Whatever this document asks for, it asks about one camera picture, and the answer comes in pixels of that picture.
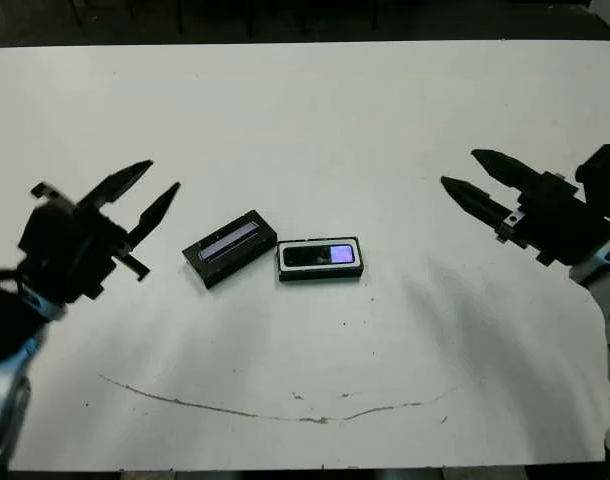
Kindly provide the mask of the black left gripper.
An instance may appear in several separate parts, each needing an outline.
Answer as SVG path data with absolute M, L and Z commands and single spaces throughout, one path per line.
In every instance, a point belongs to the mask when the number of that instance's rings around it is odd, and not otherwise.
M 152 160 L 140 161 L 107 176 L 77 207 L 45 182 L 33 187 L 31 194 L 46 202 L 32 211 L 22 234 L 23 284 L 50 301 L 71 304 L 81 296 L 97 298 L 117 262 L 143 280 L 150 269 L 131 255 L 129 245 L 141 243 L 161 223 L 181 183 L 175 182 L 141 214 L 128 237 L 97 209 L 114 203 L 152 165 Z

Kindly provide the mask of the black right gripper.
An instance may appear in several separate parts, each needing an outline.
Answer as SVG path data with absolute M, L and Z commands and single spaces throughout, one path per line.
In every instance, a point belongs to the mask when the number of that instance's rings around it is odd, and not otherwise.
M 442 176 L 440 183 L 466 213 L 493 228 L 501 240 L 535 248 L 536 260 L 543 265 L 575 265 L 610 239 L 609 220 L 576 198 L 575 186 L 495 150 L 474 149 L 471 154 L 492 178 L 520 192 L 516 211 L 467 181 Z

